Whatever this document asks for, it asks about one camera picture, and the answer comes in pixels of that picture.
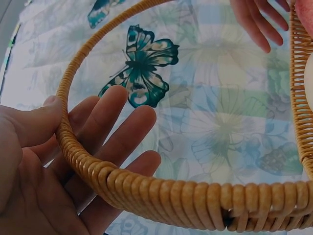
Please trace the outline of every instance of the woven rattan handle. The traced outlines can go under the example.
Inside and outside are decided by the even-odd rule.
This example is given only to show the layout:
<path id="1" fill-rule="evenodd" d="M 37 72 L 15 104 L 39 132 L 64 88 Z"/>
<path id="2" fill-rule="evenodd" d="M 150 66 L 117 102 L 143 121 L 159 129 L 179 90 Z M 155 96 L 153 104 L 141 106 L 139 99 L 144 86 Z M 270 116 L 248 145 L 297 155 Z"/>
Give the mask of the woven rattan handle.
<path id="1" fill-rule="evenodd" d="M 155 179 L 96 159 L 77 141 L 67 117 L 67 99 L 82 61 L 126 19 L 168 1 L 142 0 L 126 10 L 95 33 L 69 64 L 57 91 L 63 116 L 56 132 L 67 162 L 110 205 L 161 223 L 201 230 L 227 227 L 238 232 L 312 226 L 313 182 L 232 186 Z"/>

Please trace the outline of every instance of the rattan weave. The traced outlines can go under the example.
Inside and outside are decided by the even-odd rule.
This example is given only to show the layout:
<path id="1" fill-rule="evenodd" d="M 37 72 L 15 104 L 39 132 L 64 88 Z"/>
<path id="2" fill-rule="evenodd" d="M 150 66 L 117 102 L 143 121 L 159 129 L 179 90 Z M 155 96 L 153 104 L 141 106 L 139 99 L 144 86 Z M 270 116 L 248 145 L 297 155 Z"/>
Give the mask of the rattan weave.
<path id="1" fill-rule="evenodd" d="M 313 226 L 313 181 L 268 184 L 207 184 L 161 180 L 119 169 L 92 157 L 77 141 L 67 117 L 67 99 L 74 75 L 92 48 L 129 17 L 170 0 L 142 0 L 103 26 L 77 52 L 59 85 L 63 102 L 57 139 L 76 173 L 112 206 L 153 221 L 185 228 L 230 231 L 277 231 Z M 308 107 L 303 74 L 313 50 L 310 36 L 294 6 L 290 18 L 291 104 L 300 160 L 313 179 L 313 113 Z"/>

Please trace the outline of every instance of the butterfly wing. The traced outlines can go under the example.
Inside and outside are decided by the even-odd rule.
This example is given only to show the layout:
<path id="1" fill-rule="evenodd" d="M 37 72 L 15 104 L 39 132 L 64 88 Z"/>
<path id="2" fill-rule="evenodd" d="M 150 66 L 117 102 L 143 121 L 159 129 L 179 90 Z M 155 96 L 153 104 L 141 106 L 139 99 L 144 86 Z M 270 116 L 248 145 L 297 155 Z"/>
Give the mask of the butterfly wing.
<path id="1" fill-rule="evenodd" d="M 150 45 L 146 45 L 142 51 L 138 51 L 137 57 L 143 59 L 146 64 L 156 67 L 165 67 L 178 63 L 178 45 L 170 39 L 160 39 Z"/>
<path id="2" fill-rule="evenodd" d="M 115 85 L 127 89 L 129 103 L 134 108 L 144 104 L 155 108 L 169 90 L 169 85 L 160 75 L 152 71 L 126 67 L 101 89 L 98 96 L 103 96 L 109 87 Z"/>
<path id="3" fill-rule="evenodd" d="M 95 28 L 110 12 L 110 7 L 122 4 L 125 0 L 97 0 L 88 14 L 90 28 Z"/>
<path id="4" fill-rule="evenodd" d="M 131 25 L 127 33 L 126 53 L 132 61 L 136 61 L 136 52 L 143 50 L 145 46 L 151 45 L 155 34 L 145 31 L 139 25 Z"/>
<path id="5" fill-rule="evenodd" d="M 162 77 L 152 71 L 133 69 L 130 74 L 127 89 L 128 100 L 136 108 L 140 105 L 157 106 L 161 99 L 169 91 L 169 85 Z"/>
<path id="6" fill-rule="evenodd" d="M 155 34 L 139 25 L 130 26 L 127 34 L 126 53 L 132 61 L 149 66 L 165 67 L 178 63 L 178 45 L 170 39 L 154 42 Z"/>
<path id="7" fill-rule="evenodd" d="M 126 66 L 124 69 L 122 69 L 120 72 L 118 72 L 113 78 L 111 79 L 110 82 L 108 82 L 99 92 L 98 96 L 101 97 L 103 94 L 107 91 L 108 88 L 111 86 L 115 85 L 120 85 L 125 87 L 126 89 L 129 88 L 127 87 L 128 80 L 130 77 L 130 74 L 132 73 L 133 68 Z"/>

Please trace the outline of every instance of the skin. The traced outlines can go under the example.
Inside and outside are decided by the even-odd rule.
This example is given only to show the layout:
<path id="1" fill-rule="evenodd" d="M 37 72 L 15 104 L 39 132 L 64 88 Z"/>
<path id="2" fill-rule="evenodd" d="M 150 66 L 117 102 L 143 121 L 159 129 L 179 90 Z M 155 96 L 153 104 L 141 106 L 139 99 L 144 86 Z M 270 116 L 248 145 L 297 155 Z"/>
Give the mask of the skin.
<path id="1" fill-rule="evenodd" d="M 69 114 L 84 148 L 118 166 L 156 121 L 152 108 L 140 106 L 102 146 L 127 96 L 123 87 L 114 86 L 101 99 L 85 99 Z M 121 213 L 96 196 L 66 163 L 53 135 L 61 111 L 55 97 L 30 112 L 0 106 L 1 234 L 101 235 Z M 152 176 L 159 164 L 159 154 L 148 151 L 127 168 Z"/>
<path id="2" fill-rule="evenodd" d="M 287 0 L 276 0 L 276 2 L 286 12 L 290 11 Z M 261 12 L 267 14 L 284 31 L 288 31 L 288 23 L 267 0 L 230 0 L 230 4 L 238 23 L 265 53 L 270 52 L 268 40 L 272 40 L 279 46 L 283 44 L 282 36 L 262 16 Z"/>

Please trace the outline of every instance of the patterned cloth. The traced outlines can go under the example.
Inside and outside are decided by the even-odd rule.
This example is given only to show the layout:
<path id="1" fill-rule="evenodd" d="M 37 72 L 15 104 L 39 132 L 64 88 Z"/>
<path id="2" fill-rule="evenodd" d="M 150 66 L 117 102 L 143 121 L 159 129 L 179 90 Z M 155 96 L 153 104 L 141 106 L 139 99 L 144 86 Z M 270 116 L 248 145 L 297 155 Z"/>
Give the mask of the patterned cloth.
<path id="1" fill-rule="evenodd" d="M 20 16 L 2 104 L 39 107 L 55 94 L 81 45 L 137 1 L 34 0 Z M 156 106 L 157 124 L 124 166 L 156 150 L 162 156 L 158 178 L 221 184 L 301 180 L 290 108 L 289 35 L 279 31 L 284 45 L 272 44 L 266 55 L 236 23 L 228 0 L 163 4 L 99 42 L 75 76 L 69 109 L 114 84 L 130 93 L 114 130 L 133 106 Z M 126 212 L 106 233 L 229 234 L 175 228 Z"/>

